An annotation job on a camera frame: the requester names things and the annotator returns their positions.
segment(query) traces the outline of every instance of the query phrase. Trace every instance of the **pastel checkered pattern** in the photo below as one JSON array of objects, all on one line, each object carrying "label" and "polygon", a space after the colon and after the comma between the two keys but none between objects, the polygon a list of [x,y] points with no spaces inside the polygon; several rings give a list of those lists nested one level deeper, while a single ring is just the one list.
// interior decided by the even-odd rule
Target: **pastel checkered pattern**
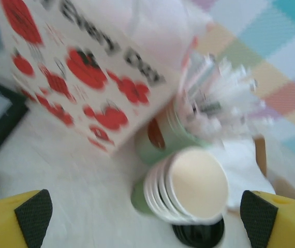
[{"label": "pastel checkered pattern", "polygon": [[198,50],[251,68],[268,106],[259,114],[275,118],[271,134],[295,153],[295,0],[193,1],[217,22]]}]

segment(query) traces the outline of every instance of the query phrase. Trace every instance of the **checkered tablecloth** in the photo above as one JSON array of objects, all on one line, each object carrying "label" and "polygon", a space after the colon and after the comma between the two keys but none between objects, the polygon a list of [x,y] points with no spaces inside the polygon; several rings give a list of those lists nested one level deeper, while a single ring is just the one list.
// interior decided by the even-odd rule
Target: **checkered tablecloth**
[{"label": "checkered tablecloth", "polygon": [[217,27],[198,47],[234,66],[251,68],[261,115],[275,118],[271,134],[295,153],[295,0],[193,0]]}]

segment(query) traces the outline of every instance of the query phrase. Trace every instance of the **gift bag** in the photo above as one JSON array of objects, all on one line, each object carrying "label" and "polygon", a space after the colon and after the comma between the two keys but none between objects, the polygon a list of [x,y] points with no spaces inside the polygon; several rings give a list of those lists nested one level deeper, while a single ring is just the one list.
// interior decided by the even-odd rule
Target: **gift bag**
[{"label": "gift bag", "polygon": [[[0,0],[2,40],[22,91],[107,152],[117,150],[169,102],[185,52],[211,22],[185,5],[182,12],[191,11],[179,30],[186,35],[173,28],[168,43],[162,42],[160,31],[169,29],[166,21],[158,28],[162,20],[153,8],[132,6],[130,20],[120,23],[127,19],[116,7],[119,2],[140,1]],[[156,9],[158,14],[166,10]],[[157,57],[160,47],[155,51],[154,43],[175,53],[178,44],[181,53],[171,62],[163,60],[167,54]]]},{"label": "gift bag", "polygon": [[295,1],[193,2],[216,22],[198,50],[251,69],[259,86],[254,97],[267,105],[256,115],[273,117],[269,134],[295,153]]}]

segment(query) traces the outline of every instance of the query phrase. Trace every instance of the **red flower print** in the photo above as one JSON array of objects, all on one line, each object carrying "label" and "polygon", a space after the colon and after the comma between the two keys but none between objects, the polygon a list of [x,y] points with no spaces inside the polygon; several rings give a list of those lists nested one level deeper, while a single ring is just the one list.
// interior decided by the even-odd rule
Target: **red flower print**
[{"label": "red flower print", "polygon": [[123,76],[119,79],[114,73],[107,71],[110,78],[116,83],[119,91],[122,92],[128,100],[138,105],[139,103],[149,104],[148,95],[150,94],[149,88],[143,82],[133,82],[130,78]]},{"label": "red flower print", "polygon": [[111,131],[119,131],[122,126],[129,123],[125,113],[117,107],[107,106],[103,112],[95,113],[89,105],[86,105],[83,111],[87,117],[95,118],[104,128]]},{"label": "red flower print", "polygon": [[[45,66],[41,65],[39,66],[40,71],[45,75],[45,77],[48,80],[48,83],[50,85],[50,88],[54,90],[55,92],[66,96],[71,102],[76,103],[76,100],[74,96],[69,92],[69,89],[67,87],[67,84],[65,80],[55,74],[50,72]],[[48,91],[46,89],[41,88],[40,89],[44,94],[47,94]]]},{"label": "red flower print", "polygon": [[13,30],[26,42],[33,55],[42,59],[42,54],[37,48],[43,45],[33,17],[23,0],[0,0],[5,11],[5,16]]},{"label": "red flower print", "polygon": [[92,89],[103,90],[107,77],[98,66],[92,53],[85,54],[80,49],[70,48],[67,66],[85,85]]},{"label": "red flower print", "polygon": [[15,50],[14,55],[12,56],[13,63],[15,66],[25,75],[34,77],[35,72],[31,64],[24,57],[20,55],[18,50]]},{"label": "red flower print", "polygon": [[98,147],[99,149],[107,152],[106,147],[104,145],[102,145],[101,143],[99,143],[98,141],[95,141],[94,139],[92,139],[90,137],[88,137],[87,139],[90,141],[91,144],[93,144],[96,147]]},{"label": "red flower print", "polygon": [[101,128],[97,127],[96,125],[90,125],[90,130],[96,135],[96,137],[102,141],[106,141],[114,145],[114,141],[110,140],[108,134]]},{"label": "red flower print", "polygon": [[33,102],[37,102],[37,100],[28,91],[24,90],[23,88],[19,88],[19,90],[23,95],[28,97],[30,100],[32,100]]},{"label": "red flower print", "polygon": [[68,126],[68,127],[73,126],[73,124],[74,124],[73,118],[71,117],[71,115],[68,112],[66,112],[62,108],[62,106],[60,104],[55,103],[55,104],[51,105],[45,97],[43,97],[39,94],[36,94],[36,97],[37,97],[40,104],[42,104],[51,114],[53,114],[58,119],[60,119],[66,126]]}]

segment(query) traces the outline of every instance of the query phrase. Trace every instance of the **black rubber pad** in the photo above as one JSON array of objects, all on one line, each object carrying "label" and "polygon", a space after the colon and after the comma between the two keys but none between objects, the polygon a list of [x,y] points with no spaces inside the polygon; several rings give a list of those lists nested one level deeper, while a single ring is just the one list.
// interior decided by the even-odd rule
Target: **black rubber pad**
[{"label": "black rubber pad", "polygon": [[52,216],[49,191],[42,190],[15,210],[28,248],[40,248]]},{"label": "black rubber pad", "polygon": [[240,214],[252,248],[266,248],[278,208],[251,191],[242,195]]},{"label": "black rubber pad", "polygon": [[214,225],[173,225],[173,231],[184,245],[195,248],[213,248],[216,247],[225,232],[225,223],[222,219]]}]

